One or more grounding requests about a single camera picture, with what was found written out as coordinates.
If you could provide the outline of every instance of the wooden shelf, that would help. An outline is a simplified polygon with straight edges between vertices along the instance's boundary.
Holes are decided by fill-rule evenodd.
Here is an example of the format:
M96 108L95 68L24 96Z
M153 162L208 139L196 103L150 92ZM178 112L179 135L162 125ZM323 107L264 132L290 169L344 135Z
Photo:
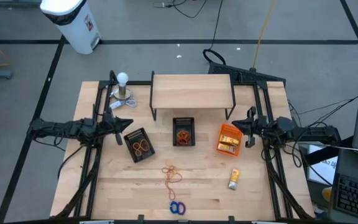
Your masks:
M228 74L154 75L150 90L150 108L156 109L221 108L236 106L234 88Z

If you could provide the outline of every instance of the orange box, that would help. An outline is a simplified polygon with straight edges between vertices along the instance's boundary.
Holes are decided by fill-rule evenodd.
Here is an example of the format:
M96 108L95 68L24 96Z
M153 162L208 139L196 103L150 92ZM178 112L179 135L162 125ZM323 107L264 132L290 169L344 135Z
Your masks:
M227 136L227 137L230 137L230 138L234 138L234 139L238 139L239 140L239 145L236 146L236 151L235 153L230 153L230 152L227 152L227 151L222 151L222 150L219 150L218 149L218 145L219 145L219 137L220 135L224 135L224 136ZM232 125L228 125L228 124L222 124L222 127L221 127L221 132L219 133L219 136L218 136L218 143L216 144L216 150L220 153L223 153L223 154L227 154L227 155L230 155L230 156L239 156L240 154L240 148L241 148L241 139L242 139L242 132L240 130L238 130L236 127L232 126Z

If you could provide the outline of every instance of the keyboard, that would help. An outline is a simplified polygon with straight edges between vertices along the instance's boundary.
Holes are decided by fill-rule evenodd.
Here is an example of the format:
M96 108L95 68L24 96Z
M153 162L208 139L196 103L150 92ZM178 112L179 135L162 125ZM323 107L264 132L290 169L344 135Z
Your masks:
M340 175L337 186L335 209L358 217L358 180Z
M279 81L283 82L285 86L285 79L278 78L271 75L265 75L258 72L250 72L241 68L235 68L227 65L221 65L218 63L211 62L209 64L208 74L229 74L230 77L237 82L241 80L243 82L251 81Z

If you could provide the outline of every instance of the white bin lid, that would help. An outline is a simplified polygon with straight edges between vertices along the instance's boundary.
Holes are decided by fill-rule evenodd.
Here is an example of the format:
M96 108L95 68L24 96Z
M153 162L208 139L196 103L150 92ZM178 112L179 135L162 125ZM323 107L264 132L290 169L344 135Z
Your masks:
M71 13L84 0L42 0L40 8L42 12L63 16Z

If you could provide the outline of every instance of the white trash can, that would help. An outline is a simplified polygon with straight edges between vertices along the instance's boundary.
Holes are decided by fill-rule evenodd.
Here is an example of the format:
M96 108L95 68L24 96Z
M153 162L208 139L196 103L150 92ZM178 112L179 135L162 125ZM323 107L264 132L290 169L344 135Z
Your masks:
M86 0L42 0L40 8L74 50L80 54L93 52L100 34Z

